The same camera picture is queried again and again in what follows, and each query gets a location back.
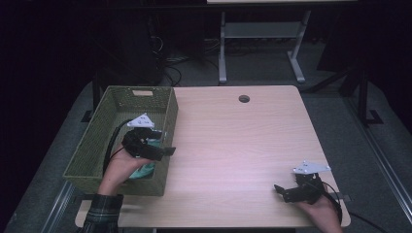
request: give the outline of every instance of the person's left hand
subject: person's left hand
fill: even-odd
[[[132,157],[125,149],[122,149],[122,145],[118,146],[116,151],[118,152],[112,156],[97,194],[107,196],[117,195],[120,185],[126,181],[133,172],[143,165],[153,162],[147,158]]]

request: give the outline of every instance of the background table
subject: background table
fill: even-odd
[[[294,86],[175,88],[179,104],[162,197],[125,196],[122,227],[304,227],[312,225],[273,184],[295,187],[303,160],[327,165]],[[247,95],[248,103],[239,101]],[[330,172],[324,182],[337,188]],[[90,201],[76,218],[82,226]],[[342,202],[343,223],[350,218]]]

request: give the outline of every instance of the plaid sleeve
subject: plaid sleeve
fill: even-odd
[[[118,232],[118,220],[123,196],[95,194],[81,232]]]

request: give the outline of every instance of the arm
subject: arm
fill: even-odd
[[[306,202],[298,202],[295,205],[306,213],[322,232],[343,232],[335,207],[325,196],[322,195],[313,205]]]
[[[123,196],[118,195],[119,187],[134,171],[152,162],[146,158],[134,158],[126,150],[120,149],[118,147],[119,152],[113,155],[97,194],[91,201],[81,232],[118,232],[123,201]]]

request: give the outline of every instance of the green basket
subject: green basket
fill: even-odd
[[[70,160],[63,178],[85,193],[95,193],[102,181],[103,163],[110,139],[123,121],[144,113],[154,122],[154,130],[163,132],[161,148],[172,147],[178,114],[172,87],[109,86]],[[112,152],[131,128],[121,129]],[[154,171],[144,178],[129,179],[119,190],[125,195],[162,196],[166,186],[169,156],[155,163]]]

